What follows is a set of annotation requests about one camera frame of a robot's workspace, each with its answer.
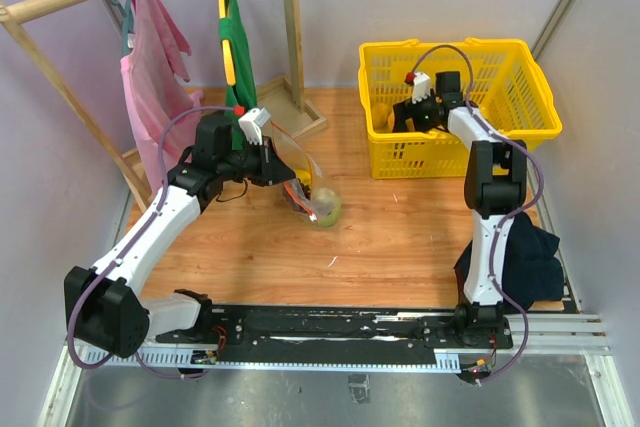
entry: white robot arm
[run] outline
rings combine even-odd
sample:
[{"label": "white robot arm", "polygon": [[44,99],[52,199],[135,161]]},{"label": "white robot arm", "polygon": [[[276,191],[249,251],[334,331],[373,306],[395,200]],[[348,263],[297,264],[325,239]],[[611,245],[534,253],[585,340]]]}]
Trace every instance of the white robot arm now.
[{"label": "white robot arm", "polygon": [[240,119],[247,140],[242,150],[231,149],[233,124],[228,117],[208,115],[200,120],[195,145],[168,173],[166,195],[160,191],[127,235],[91,269],[74,267],[65,278],[73,338],[129,357],[145,339],[194,327],[203,306],[211,304],[206,296],[176,291],[142,302],[138,296],[169,246],[222,192],[225,181],[248,179],[262,187],[295,178],[271,139],[262,135],[268,119],[265,109],[252,109]]},{"label": "white robot arm", "polygon": [[501,332],[505,322],[502,273],[513,224],[507,214],[524,204],[527,158],[511,143],[501,141],[503,136],[480,109],[464,100],[459,72],[437,73],[435,90],[423,72],[408,74],[407,83],[413,87],[412,95],[393,106],[393,131],[408,131],[410,119],[416,131],[438,129],[453,134],[470,154],[464,198],[472,211],[473,245],[469,274],[459,285],[460,299],[449,326],[459,336],[471,331]]}]

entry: plastic bag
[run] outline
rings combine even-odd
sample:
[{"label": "plastic bag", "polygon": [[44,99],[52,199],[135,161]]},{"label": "plastic bag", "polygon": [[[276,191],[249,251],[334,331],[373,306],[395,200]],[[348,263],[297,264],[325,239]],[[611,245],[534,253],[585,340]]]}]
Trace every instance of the plastic bag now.
[{"label": "plastic bag", "polygon": [[283,184],[283,193],[293,209],[304,213],[321,227],[330,227],[340,218],[342,201],[311,156],[277,124],[271,122],[270,136],[278,157],[296,173]]}]

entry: yellow plastic basket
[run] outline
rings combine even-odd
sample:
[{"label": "yellow plastic basket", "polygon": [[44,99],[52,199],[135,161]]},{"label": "yellow plastic basket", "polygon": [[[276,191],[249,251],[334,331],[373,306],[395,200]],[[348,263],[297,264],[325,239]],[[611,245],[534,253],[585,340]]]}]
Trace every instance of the yellow plastic basket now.
[{"label": "yellow plastic basket", "polygon": [[[393,134],[373,129],[371,106],[379,102],[392,106],[410,97],[405,76],[418,57],[435,45],[407,40],[360,46],[358,84],[367,118],[371,175],[376,179],[459,177],[466,173],[469,154],[451,134]],[[524,140],[533,150],[562,131],[549,84],[527,44],[521,40],[467,39],[453,45],[462,49],[473,65],[471,100],[501,133]],[[417,70],[434,80],[437,72],[457,70],[464,91],[469,84],[467,65],[451,49],[433,52]]]}]

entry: dark blue cloth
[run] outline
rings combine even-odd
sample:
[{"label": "dark blue cloth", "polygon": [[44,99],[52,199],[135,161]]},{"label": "dark blue cloth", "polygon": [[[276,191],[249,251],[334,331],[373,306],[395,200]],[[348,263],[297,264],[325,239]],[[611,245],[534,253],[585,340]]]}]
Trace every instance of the dark blue cloth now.
[{"label": "dark blue cloth", "polygon": [[[554,257],[559,244],[558,237],[533,225],[526,213],[516,215],[513,220],[507,239],[502,289],[525,310],[538,300],[562,300],[564,273],[560,261]],[[464,280],[469,275],[471,245],[454,267]],[[505,302],[505,312],[511,314],[516,310]]]}]

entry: clothes hanger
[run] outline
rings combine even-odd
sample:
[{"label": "clothes hanger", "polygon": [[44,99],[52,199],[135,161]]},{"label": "clothes hanger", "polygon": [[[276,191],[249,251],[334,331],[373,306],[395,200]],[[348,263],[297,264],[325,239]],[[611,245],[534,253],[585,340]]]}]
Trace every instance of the clothes hanger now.
[{"label": "clothes hanger", "polygon": [[[227,17],[227,0],[218,0],[218,15],[221,19]],[[236,85],[236,71],[233,66],[233,57],[231,55],[231,44],[229,40],[222,41],[222,60],[224,62],[224,75],[227,85]]]},{"label": "clothes hanger", "polygon": [[121,35],[122,35],[122,56],[125,57],[131,53],[129,47],[129,34],[133,34],[133,11],[131,10],[131,3],[133,0],[126,0],[124,6],[118,0],[107,0],[111,5],[114,5],[120,11],[122,15]]}]

